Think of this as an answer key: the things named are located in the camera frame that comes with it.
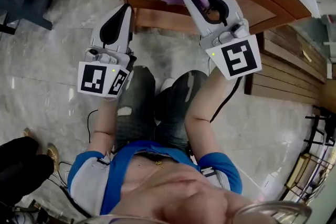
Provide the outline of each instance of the tile floor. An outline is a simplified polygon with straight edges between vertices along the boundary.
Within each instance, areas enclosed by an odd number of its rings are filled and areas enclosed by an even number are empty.
[[[87,115],[98,107],[98,99],[77,93],[78,61],[89,46],[95,23],[122,3],[57,0],[46,15],[54,23],[52,31],[21,21],[15,36],[2,34],[0,143],[20,137],[28,126],[44,148],[48,142],[57,146],[62,161],[73,162],[86,149]],[[154,29],[134,35],[130,47],[138,58],[136,64],[149,67],[159,88],[165,78],[192,69],[208,73],[208,57],[197,39]],[[309,133],[310,122],[304,116],[310,112],[308,105],[244,95],[243,83],[222,109],[213,128],[240,171],[246,197],[278,198]],[[32,198],[56,214],[82,218],[50,181],[24,197],[24,202]]]

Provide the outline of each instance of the ripped jeans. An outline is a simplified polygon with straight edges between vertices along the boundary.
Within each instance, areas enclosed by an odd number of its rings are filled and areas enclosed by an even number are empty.
[[[137,140],[151,140],[186,152],[184,118],[206,79],[205,73],[192,70],[155,96],[155,79],[149,69],[134,67],[118,102],[115,150]],[[154,117],[161,121],[159,125]]]

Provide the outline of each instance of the man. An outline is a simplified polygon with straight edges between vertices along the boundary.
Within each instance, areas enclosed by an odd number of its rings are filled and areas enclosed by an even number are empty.
[[[68,177],[70,194],[91,215],[217,223],[250,203],[238,195],[239,173],[210,124],[227,85],[221,72],[207,78],[193,70],[165,85],[155,96],[149,69],[135,67],[120,100],[102,102],[92,141]]]
[[[22,197],[58,170],[56,147],[49,143],[46,155],[37,154],[39,144],[34,134],[25,128],[23,135],[0,146],[0,220],[12,218],[12,208]]]

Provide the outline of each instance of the chest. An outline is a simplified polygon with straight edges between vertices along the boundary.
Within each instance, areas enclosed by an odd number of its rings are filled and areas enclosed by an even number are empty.
[[[160,161],[153,161],[140,154],[132,157],[127,168],[123,184],[121,186],[121,197],[129,191],[139,187],[147,178],[160,169],[164,169],[176,162],[169,158],[160,158]]]

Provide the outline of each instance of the wire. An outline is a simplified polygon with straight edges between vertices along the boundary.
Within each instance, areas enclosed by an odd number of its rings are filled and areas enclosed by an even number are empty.
[[[47,178],[47,180],[53,182],[56,186],[61,187],[60,185],[58,185],[55,181],[51,180],[50,178]]]
[[[215,114],[213,115],[212,119],[210,120],[210,122],[212,122],[217,115],[219,114],[220,110],[223,108],[223,106],[231,99],[231,97],[235,94],[235,92],[237,91],[240,81],[241,81],[242,77],[239,77],[236,81],[236,84],[233,86],[233,89],[231,91],[231,93],[227,96],[227,98],[225,98],[225,100],[220,104],[220,106],[218,107],[218,109],[216,110]]]
[[[83,208],[81,208],[69,195],[68,190],[65,189],[62,186],[59,186],[60,189],[63,191],[63,193],[65,194],[65,196],[68,198],[69,202],[72,204],[72,206],[78,211],[80,212],[83,216],[85,216],[86,218],[90,218],[92,217],[89,213],[87,213]]]
[[[98,109],[91,111],[88,115],[87,123],[88,123],[88,131],[89,131],[89,143],[91,143],[91,134],[90,134],[90,129],[89,129],[89,117],[93,112],[96,112],[96,111],[98,111]]]
[[[71,165],[71,166],[72,166],[71,163],[67,163],[67,162],[64,162],[64,161],[61,161],[61,162],[59,162],[58,164],[61,164],[61,163],[65,163],[65,164],[68,164],[68,165]]]
[[[15,217],[15,220],[16,220],[16,224],[19,224],[19,221],[17,221],[17,216],[16,216],[15,213],[14,213],[14,217]]]
[[[211,58],[209,57],[209,60],[208,60],[208,76],[210,76],[210,72],[211,72],[210,63],[211,63]]]
[[[29,208],[26,208],[26,207],[22,207],[22,206],[15,206],[14,207],[14,210],[16,212],[23,212],[23,213],[37,213],[38,212],[38,209],[35,208],[35,209],[29,209]]]
[[[65,183],[65,182],[63,181],[63,179],[61,178],[61,175],[60,175],[59,171],[57,171],[57,172],[58,172],[58,176],[55,175],[55,174],[52,174],[52,176],[55,176],[55,177],[58,179],[58,181],[60,181],[60,183],[61,183],[63,186],[68,187],[67,183]]]

